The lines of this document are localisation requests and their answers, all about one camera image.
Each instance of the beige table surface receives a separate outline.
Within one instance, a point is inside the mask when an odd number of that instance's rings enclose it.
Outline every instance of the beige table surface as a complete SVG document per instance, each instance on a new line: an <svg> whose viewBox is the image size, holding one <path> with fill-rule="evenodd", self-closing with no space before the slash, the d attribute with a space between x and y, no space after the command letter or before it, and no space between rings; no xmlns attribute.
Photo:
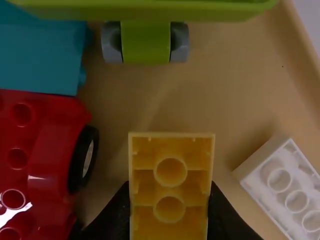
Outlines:
<svg viewBox="0 0 320 240"><path fill-rule="evenodd" d="M278 131L291 135L320 171L320 78L308 39L283 4L244 23L189 28L184 64L105 64L98 40L87 52L88 80L79 97L101 141L79 214L89 224L128 179L129 131L213 132L213 180L265 240L284 240L232 171Z"/></svg>

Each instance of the lime green brick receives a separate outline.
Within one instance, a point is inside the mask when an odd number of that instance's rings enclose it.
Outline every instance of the lime green brick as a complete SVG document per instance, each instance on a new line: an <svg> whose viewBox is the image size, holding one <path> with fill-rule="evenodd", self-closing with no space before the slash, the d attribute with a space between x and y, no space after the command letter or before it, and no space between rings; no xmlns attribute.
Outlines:
<svg viewBox="0 0 320 240"><path fill-rule="evenodd" d="M169 63L170 22L121 21L121 42L124 63Z"/></svg>
<svg viewBox="0 0 320 240"><path fill-rule="evenodd" d="M238 22L278 0L9 0L46 19Z"/></svg>

